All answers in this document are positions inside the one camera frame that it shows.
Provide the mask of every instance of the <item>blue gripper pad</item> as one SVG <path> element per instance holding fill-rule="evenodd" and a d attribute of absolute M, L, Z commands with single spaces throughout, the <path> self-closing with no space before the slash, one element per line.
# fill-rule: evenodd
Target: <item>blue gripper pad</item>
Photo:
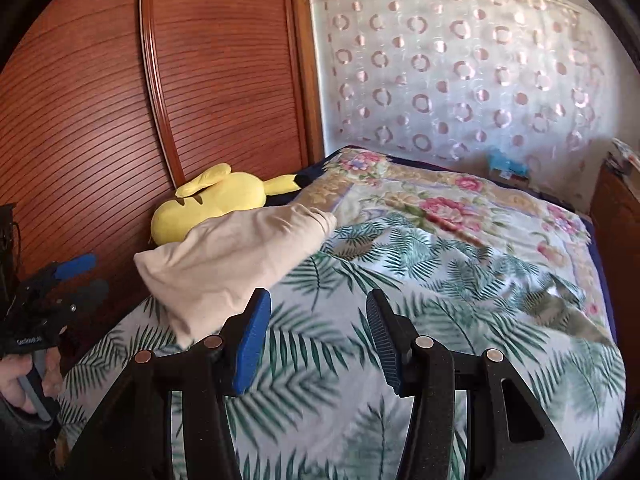
<path fill-rule="evenodd" d="M 88 253 L 78 256 L 73 260 L 59 264 L 53 277 L 61 282 L 74 278 L 83 272 L 95 267 L 95 254 Z"/>
<path fill-rule="evenodd" d="M 242 395 L 254 380 L 270 317 L 271 295 L 264 290 L 257 299 L 254 313 L 238 345 L 236 374 L 232 383 L 237 395 Z"/>
<path fill-rule="evenodd" d="M 391 316 L 394 316 L 394 313 L 384 295 L 380 296 L 380 294 L 375 294 L 373 290 L 367 294 L 367 321 L 380 358 L 382 371 L 385 374 L 386 384 L 391 386 L 396 394 L 399 395 L 401 387 L 401 355 L 391 339 L 382 309 L 388 309 L 387 314 L 391 314 Z"/>

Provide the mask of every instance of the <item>wooden furniture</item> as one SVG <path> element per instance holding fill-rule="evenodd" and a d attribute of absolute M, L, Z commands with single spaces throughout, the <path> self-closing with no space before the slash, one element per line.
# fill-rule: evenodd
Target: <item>wooden furniture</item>
<path fill-rule="evenodd" d="M 640 202 L 609 164 L 591 202 L 596 243 L 626 368 L 627 403 L 640 406 Z"/>
<path fill-rule="evenodd" d="M 304 117 L 308 139 L 307 151 L 309 163 L 315 164 L 324 159 L 324 138 L 322 136 L 322 112 L 311 1 L 293 0 L 293 8 L 296 19 L 296 40 L 300 54 L 298 60 L 302 74 L 302 91 L 305 96 Z"/>
<path fill-rule="evenodd" d="M 33 24 L 0 65 L 0 204 L 17 203 L 22 276 L 97 255 L 111 292 L 84 339 L 147 294 L 132 256 L 151 247 L 152 213 L 174 187 L 218 162 L 263 179 L 308 165 L 293 1 L 24 12 Z"/>

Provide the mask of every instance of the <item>bedspread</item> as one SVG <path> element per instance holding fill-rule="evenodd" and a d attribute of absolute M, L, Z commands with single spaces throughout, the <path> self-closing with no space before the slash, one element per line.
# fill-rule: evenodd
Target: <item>bedspread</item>
<path fill-rule="evenodd" d="M 546 267 L 584 291 L 584 313 L 610 336 L 590 236 L 578 215 L 477 176 L 411 168 L 357 148 L 341 150 L 324 169 L 297 202 L 332 211 L 339 226 L 400 212 L 424 231 Z"/>
<path fill-rule="evenodd" d="M 351 186 L 348 178 L 343 184 Z M 466 203 L 464 197 L 456 202 Z M 422 224 L 421 214 L 403 207 L 401 213 L 396 205 L 372 203 L 362 210 L 383 211 L 371 219 L 336 208 L 343 219 L 355 214 L 361 221 L 338 228 L 271 289 L 257 377 L 244 396 L 226 401 L 242 477 L 395 478 L 412 399 L 399 399 L 385 383 L 372 343 L 366 293 L 378 287 L 397 313 L 450 350 L 504 352 L 558 429 L 582 480 L 595 479 L 616 446 L 625 377 L 606 329 L 585 315 L 584 291 L 549 266 L 510 254 L 518 252 L 515 242 L 513 251 L 503 251 L 450 236 L 456 231 L 440 236 L 440 227 Z M 438 212 L 452 224 L 463 216 Z M 569 235 L 550 226 L 540 231 L 550 240 Z M 135 352 L 178 351 L 164 316 L 150 298 L 69 372 L 60 420 L 71 444 Z M 174 468 L 185 478 L 179 394 L 172 405 Z M 465 413 L 465 396 L 456 395 L 451 480 L 463 478 Z"/>

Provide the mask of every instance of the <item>black cable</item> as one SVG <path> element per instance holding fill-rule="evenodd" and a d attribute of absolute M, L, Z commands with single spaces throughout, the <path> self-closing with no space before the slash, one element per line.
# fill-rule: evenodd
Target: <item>black cable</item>
<path fill-rule="evenodd" d="M 16 260 L 15 265 L 15 274 L 18 275 L 18 271 L 20 270 L 20 266 L 22 265 L 22 234 L 20 232 L 20 226 L 18 222 L 12 222 L 15 229 L 18 231 L 18 258 Z"/>

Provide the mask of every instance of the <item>metal screw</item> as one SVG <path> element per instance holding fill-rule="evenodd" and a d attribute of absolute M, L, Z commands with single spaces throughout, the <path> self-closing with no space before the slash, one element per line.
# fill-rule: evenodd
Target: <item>metal screw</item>
<path fill-rule="evenodd" d="M 142 365 L 151 361 L 152 357 L 153 354 L 149 350 L 141 350 L 135 355 L 134 359 L 138 364 Z"/>
<path fill-rule="evenodd" d="M 215 350 L 222 346 L 222 338 L 219 335 L 210 335 L 204 340 L 204 346 L 210 350 Z"/>
<path fill-rule="evenodd" d="M 415 343 L 420 348 L 431 348 L 433 346 L 433 339 L 431 339 L 427 335 L 420 335 L 417 338 L 415 338 Z"/>
<path fill-rule="evenodd" d="M 504 354 L 495 348 L 487 350 L 486 356 L 489 361 L 493 361 L 494 363 L 500 363 L 504 359 Z"/>

